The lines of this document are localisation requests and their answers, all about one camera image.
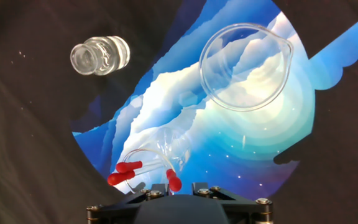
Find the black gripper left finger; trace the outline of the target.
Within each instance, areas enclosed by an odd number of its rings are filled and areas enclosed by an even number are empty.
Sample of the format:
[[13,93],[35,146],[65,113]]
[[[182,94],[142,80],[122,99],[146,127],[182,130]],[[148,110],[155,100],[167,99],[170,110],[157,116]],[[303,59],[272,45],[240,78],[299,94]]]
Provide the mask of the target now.
[[169,195],[169,184],[153,184],[151,189],[142,189],[129,194],[117,204],[88,206],[86,208],[87,224],[130,223],[144,202]]

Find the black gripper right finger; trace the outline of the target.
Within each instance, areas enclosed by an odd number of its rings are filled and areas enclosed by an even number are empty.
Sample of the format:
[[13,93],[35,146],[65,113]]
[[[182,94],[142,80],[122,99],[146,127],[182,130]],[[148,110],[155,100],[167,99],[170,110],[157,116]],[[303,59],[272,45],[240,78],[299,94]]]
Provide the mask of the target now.
[[273,223],[273,202],[267,198],[250,200],[206,182],[194,182],[191,188],[194,196],[217,202],[229,223]]

